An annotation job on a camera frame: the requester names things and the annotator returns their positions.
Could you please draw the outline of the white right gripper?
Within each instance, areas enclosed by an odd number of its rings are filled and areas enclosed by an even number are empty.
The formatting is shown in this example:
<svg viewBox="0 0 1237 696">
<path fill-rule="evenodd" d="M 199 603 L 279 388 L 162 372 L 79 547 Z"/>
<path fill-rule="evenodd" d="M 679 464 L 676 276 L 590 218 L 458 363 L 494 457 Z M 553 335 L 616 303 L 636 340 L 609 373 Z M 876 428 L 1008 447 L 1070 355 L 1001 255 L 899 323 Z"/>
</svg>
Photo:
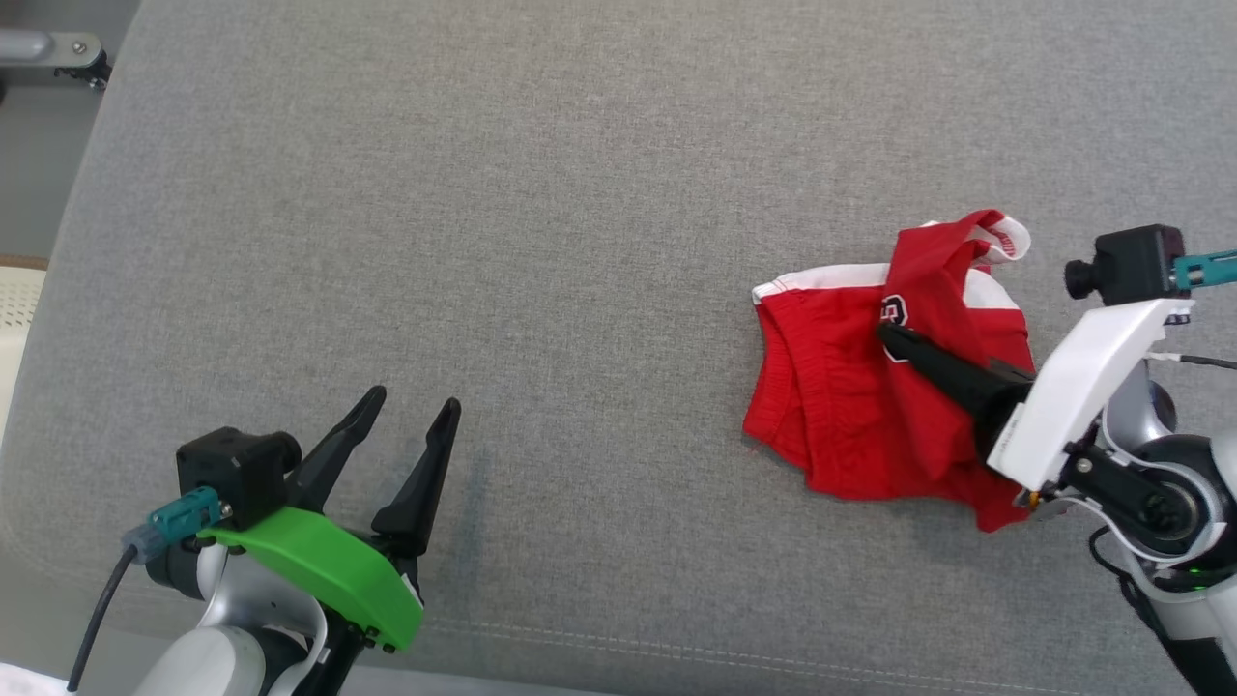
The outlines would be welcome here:
<svg viewBox="0 0 1237 696">
<path fill-rule="evenodd" d="M 986 368 L 901 323 L 880 323 L 880 342 L 972 418 L 977 457 L 1021 488 L 1060 477 L 1066 446 L 1086 435 L 1128 375 L 1194 300 L 1157 299 L 1094 308 L 1034 370 L 990 359 Z"/>
</svg>

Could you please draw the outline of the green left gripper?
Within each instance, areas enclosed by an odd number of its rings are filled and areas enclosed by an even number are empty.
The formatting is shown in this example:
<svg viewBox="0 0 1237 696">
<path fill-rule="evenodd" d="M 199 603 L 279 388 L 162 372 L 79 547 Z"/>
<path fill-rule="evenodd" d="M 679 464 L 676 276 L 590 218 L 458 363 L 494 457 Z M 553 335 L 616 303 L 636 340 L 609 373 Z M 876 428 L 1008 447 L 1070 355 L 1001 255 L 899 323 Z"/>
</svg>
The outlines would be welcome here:
<svg viewBox="0 0 1237 696">
<path fill-rule="evenodd" d="M 414 565 L 390 558 L 421 558 L 428 549 L 461 419 L 460 402 L 455 397 L 445 402 L 427 431 L 419 462 L 392 502 L 374 516 L 371 530 L 387 556 L 319 514 L 354 449 L 367 439 L 386 397 L 383 384 L 367 389 L 304 456 L 286 478 L 288 507 L 244 532 L 209 525 L 197 537 L 240 546 L 344 621 L 376 630 L 374 642 L 381 648 L 406 651 L 421 629 L 424 603 Z"/>
</svg>

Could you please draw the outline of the bright red basketball jersey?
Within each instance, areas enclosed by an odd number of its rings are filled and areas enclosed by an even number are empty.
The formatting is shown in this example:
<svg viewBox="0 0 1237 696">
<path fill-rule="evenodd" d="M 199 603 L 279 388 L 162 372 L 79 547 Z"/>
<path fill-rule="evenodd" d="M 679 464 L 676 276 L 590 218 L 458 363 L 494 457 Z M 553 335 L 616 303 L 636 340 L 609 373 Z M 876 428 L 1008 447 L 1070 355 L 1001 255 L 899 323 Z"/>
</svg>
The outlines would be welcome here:
<svg viewBox="0 0 1237 696">
<path fill-rule="evenodd" d="M 888 263 L 757 286 L 764 357 L 743 430 L 823 494 L 962 503 L 986 533 L 1025 520 L 1021 486 L 982 464 L 974 417 L 891 359 L 877 329 L 901 323 L 965 362 L 1029 373 L 1025 316 L 991 269 L 1030 246 L 1016 218 L 980 210 L 902 230 Z"/>
</svg>

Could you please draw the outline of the cream perforated plastic panel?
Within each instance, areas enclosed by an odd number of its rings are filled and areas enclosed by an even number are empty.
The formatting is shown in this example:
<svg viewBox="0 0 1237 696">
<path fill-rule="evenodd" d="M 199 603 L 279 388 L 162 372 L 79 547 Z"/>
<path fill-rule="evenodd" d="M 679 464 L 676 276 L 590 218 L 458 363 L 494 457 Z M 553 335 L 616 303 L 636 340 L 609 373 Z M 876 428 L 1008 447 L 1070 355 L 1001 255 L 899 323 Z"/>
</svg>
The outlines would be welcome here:
<svg viewBox="0 0 1237 696">
<path fill-rule="evenodd" d="M 0 445 L 47 268 L 42 257 L 0 255 Z"/>
</svg>

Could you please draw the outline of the white tape strip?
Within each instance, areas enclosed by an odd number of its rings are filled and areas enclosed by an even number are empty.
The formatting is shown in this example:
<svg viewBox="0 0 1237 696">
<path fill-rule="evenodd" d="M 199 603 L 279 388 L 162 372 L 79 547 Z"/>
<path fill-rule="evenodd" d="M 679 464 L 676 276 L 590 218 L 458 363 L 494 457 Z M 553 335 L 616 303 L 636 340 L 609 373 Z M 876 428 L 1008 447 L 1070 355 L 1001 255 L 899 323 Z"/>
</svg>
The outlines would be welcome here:
<svg viewBox="0 0 1237 696">
<path fill-rule="evenodd" d="M 0 661 L 0 696 L 73 696 L 66 680 Z"/>
</svg>

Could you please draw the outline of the grey metal bracket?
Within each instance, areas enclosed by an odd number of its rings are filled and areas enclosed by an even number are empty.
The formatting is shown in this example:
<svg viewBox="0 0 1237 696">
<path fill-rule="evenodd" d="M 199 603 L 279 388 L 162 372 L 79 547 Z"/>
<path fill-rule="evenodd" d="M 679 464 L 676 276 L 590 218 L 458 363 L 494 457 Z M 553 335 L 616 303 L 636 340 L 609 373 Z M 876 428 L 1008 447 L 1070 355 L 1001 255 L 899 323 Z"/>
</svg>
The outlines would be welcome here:
<svg viewBox="0 0 1237 696">
<path fill-rule="evenodd" d="M 0 70 L 52 70 L 101 93 L 113 66 L 96 35 L 0 27 Z"/>
</svg>

